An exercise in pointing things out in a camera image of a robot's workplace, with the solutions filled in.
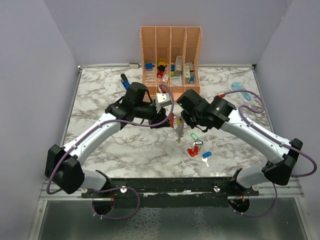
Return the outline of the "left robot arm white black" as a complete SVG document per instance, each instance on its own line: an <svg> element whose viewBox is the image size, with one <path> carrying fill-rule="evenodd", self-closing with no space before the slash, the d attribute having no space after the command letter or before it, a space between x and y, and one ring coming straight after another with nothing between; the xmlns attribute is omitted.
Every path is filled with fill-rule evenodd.
<svg viewBox="0 0 320 240"><path fill-rule="evenodd" d="M60 191L72 194L79 189L92 190L97 196L106 197L111 190L110 178L99 170L83 170L82 165L106 139L122 130L126 125L137 126L134 119L148 120L147 128L166 128L170 126L166 106L174 106L172 90L165 84L165 93L158 93L155 99L144 101L147 87L133 82L125 95L110 104L102 116L85 132L63 146L53 145L48 150L45 176L48 178L46 192L51 191L51 183L55 183Z"/></svg>

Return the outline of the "yellow key tag with key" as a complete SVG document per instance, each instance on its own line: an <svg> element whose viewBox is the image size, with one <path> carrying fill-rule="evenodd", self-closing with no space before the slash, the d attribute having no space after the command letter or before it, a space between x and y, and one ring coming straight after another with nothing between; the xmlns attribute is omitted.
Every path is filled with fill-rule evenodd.
<svg viewBox="0 0 320 240"><path fill-rule="evenodd" d="M176 118L176 124L177 126L182 126L184 124L184 121L181 117Z"/></svg>

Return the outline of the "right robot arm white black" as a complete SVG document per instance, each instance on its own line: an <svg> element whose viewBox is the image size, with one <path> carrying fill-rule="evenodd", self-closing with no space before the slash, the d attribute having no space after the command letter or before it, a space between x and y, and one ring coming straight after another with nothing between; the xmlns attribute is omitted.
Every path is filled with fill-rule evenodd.
<svg viewBox="0 0 320 240"><path fill-rule="evenodd" d="M215 128L230 133L266 157L266 163L236 171L229 184L234 195L240 196L253 185L264 182L280 186L288 184L303 146L302 141L276 136L249 118L242 117L235 105L220 96L208 102L196 91L189 89L176 102L183 109L181 117L192 129L207 132Z"/></svg>

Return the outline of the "metal key holder red handle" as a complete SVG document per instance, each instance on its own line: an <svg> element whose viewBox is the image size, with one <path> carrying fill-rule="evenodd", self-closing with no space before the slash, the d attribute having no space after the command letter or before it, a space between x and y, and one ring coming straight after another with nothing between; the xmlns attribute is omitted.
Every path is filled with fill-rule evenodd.
<svg viewBox="0 0 320 240"><path fill-rule="evenodd" d="M181 143L181 139L184 136L184 124L185 122L183 121L183 125L181 126L177 126L177 122L176 122L176 118L182 118L180 115L175 115L174 113L171 115L171 117L169 118L169 122L171 124L171 128L175 131L175 133L177 134L177 140L176 142L178 144Z"/></svg>

